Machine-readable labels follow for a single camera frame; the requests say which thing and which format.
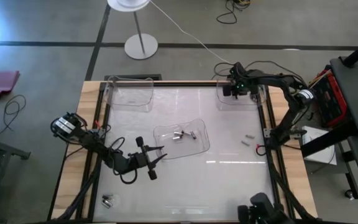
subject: floor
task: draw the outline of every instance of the floor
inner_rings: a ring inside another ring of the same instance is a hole
[[[331,58],[358,46],[358,1],[257,0],[238,23],[224,25],[223,0],[155,0],[184,30],[230,62],[273,60],[311,80]],[[105,0],[0,0],[0,70],[19,70],[14,91],[0,100],[0,130],[5,103],[27,98],[26,108],[0,141],[32,152],[28,161],[13,158],[0,193],[0,219],[28,223],[47,218],[65,144],[54,138],[50,122],[75,111],[84,80],[105,75],[160,73],[164,80],[204,80],[218,58],[194,44],[149,4],[138,12],[140,28],[165,44],[148,60],[133,60],[123,43],[136,33],[130,13],[109,10]],[[254,68],[281,72],[270,64]],[[358,179],[358,171],[352,164]],[[321,218],[358,223],[358,201],[348,201],[344,175],[329,169],[310,175]]]

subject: black floor stripe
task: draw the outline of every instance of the black floor stripe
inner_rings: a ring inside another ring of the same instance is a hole
[[[107,21],[109,20],[110,15],[110,6],[106,5],[106,9],[104,10],[104,15],[102,19],[102,24],[100,25],[98,38],[96,38],[96,43],[92,52],[91,60],[89,61],[88,69],[85,75],[85,81],[90,81],[92,79],[94,66],[96,65],[96,61],[98,59],[100,46],[103,40],[104,31],[106,30]]]
[[[101,43],[102,47],[124,47],[125,43]],[[325,45],[265,45],[265,44],[205,44],[209,49],[247,49],[247,50],[349,50],[358,46],[325,46]],[[201,44],[159,43],[160,48],[203,49]]]
[[[29,47],[94,47],[94,42],[0,41],[0,46]]]

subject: wooden table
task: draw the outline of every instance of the wooden table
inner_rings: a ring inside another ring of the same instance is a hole
[[[206,81],[191,81],[190,83],[200,82],[205,83]],[[96,108],[96,101],[99,95],[99,86],[101,82],[91,81],[84,82],[81,98],[78,104],[77,113],[87,120],[88,125],[91,126],[94,113]],[[284,95],[279,88],[269,88],[271,102],[273,106],[273,113],[275,117],[275,123],[279,124],[287,112],[288,103],[284,99]],[[101,116],[99,123],[103,122],[104,117],[104,108],[105,103],[102,104]],[[269,119],[267,113],[267,104],[264,103],[264,113],[267,127],[271,127],[273,122]],[[298,141],[290,141],[288,145],[299,147]],[[78,149],[78,146],[69,146],[67,154],[71,153],[75,149]],[[85,166],[87,150],[81,150],[76,154],[70,156],[64,163],[62,169],[62,175],[58,183],[58,189],[56,192],[56,199],[54,201],[53,210],[50,213],[51,218],[57,218],[60,216],[66,208],[71,204],[75,196],[80,190],[81,180],[83,177],[83,171]],[[275,162],[277,162],[277,155],[275,152],[272,153]],[[305,163],[303,162],[302,153],[299,150],[291,149],[289,147],[282,147],[283,160],[285,163],[285,169],[287,172],[288,183],[290,185],[291,191],[295,194],[300,203],[306,208],[306,210],[317,217],[316,207],[314,205],[313,196],[310,189],[310,184],[308,180],[308,175],[306,173]],[[83,217],[86,217],[88,214],[89,200],[90,200],[90,190],[87,193],[85,198],[85,205],[83,207]],[[285,206],[285,197],[282,192],[280,192],[280,198],[282,204]]]

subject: clear plastic bin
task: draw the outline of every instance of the clear plastic bin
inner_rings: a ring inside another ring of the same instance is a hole
[[[175,132],[180,133],[182,131],[186,133],[193,131],[196,139],[193,139],[189,134],[184,134],[180,139],[173,139],[178,136],[174,134]],[[167,155],[163,158],[165,160],[200,154],[206,152],[210,147],[202,119],[171,126],[158,126],[154,129],[154,138],[157,146],[164,146],[161,151],[157,151],[157,155],[161,156],[166,153]]]
[[[258,94],[237,96],[223,96],[223,87],[230,83],[226,80],[216,82],[216,106],[223,111],[244,111],[257,110],[258,106],[266,101],[266,91],[264,85],[259,85]]]
[[[104,99],[113,110],[149,112],[153,105],[154,81],[151,78],[109,77]]]

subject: clear plastic tray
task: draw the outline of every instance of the clear plastic tray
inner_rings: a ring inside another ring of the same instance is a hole
[[[109,77],[104,89],[104,99],[113,110],[148,112],[153,105],[154,81],[151,78]]]
[[[223,87],[229,85],[226,80],[218,80],[216,82],[216,106],[223,111],[244,111],[256,110],[259,105],[266,101],[266,91],[264,85],[259,85],[258,94],[237,96],[223,96]]]
[[[176,133],[193,131],[196,139],[190,135],[184,134],[180,139],[173,139],[178,136]],[[186,156],[192,156],[202,152],[206,152],[210,145],[208,134],[204,121],[196,119],[194,121],[171,126],[158,126],[154,129],[154,139],[157,146],[164,146],[161,151],[157,151],[157,155],[167,154],[163,159],[177,159]]]

